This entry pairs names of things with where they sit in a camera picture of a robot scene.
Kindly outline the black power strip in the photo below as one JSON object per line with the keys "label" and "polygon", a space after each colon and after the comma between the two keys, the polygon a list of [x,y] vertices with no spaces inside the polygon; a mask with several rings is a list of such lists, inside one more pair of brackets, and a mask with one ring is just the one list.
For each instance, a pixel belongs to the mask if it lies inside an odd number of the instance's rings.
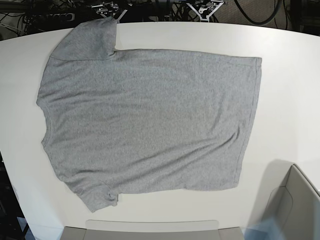
{"label": "black power strip", "polygon": [[75,13],[50,13],[34,15],[37,20],[53,22],[72,22],[76,19]]}

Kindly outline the grey bin bottom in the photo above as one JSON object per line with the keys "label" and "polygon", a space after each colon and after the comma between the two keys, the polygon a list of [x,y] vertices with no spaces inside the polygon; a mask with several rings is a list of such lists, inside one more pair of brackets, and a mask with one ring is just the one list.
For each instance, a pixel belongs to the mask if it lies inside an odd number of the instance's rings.
{"label": "grey bin bottom", "polygon": [[221,228],[217,220],[125,222],[87,220],[85,228],[66,226],[62,240],[243,240],[240,227]]}

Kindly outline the grey T-shirt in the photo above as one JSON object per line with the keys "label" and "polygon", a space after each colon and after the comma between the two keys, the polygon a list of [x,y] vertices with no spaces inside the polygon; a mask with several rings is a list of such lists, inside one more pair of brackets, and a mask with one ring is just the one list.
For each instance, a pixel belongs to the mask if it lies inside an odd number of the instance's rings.
{"label": "grey T-shirt", "polygon": [[235,188],[260,57],[117,50],[117,22],[81,23],[48,58],[37,105],[56,177],[95,212],[120,194]]}

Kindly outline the grey bin right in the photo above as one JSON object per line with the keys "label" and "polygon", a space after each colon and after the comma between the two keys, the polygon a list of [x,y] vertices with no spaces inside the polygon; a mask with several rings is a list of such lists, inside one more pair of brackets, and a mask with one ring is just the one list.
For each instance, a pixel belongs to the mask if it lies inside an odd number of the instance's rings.
{"label": "grey bin right", "polygon": [[285,183],[271,192],[261,223],[267,240],[318,240],[320,192],[292,165]]}

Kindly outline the grey bin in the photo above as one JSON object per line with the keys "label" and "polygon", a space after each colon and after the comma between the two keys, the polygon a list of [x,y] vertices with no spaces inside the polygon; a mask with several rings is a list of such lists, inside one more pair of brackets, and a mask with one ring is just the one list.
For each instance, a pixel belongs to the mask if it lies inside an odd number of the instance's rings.
{"label": "grey bin", "polygon": [[267,240],[318,240],[320,192],[292,165],[285,183],[271,192],[261,223]]}
{"label": "grey bin", "polygon": [[125,222],[87,220],[85,228],[66,226],[62,240],[243,240],[240,227],[221,228],[217,220]]}

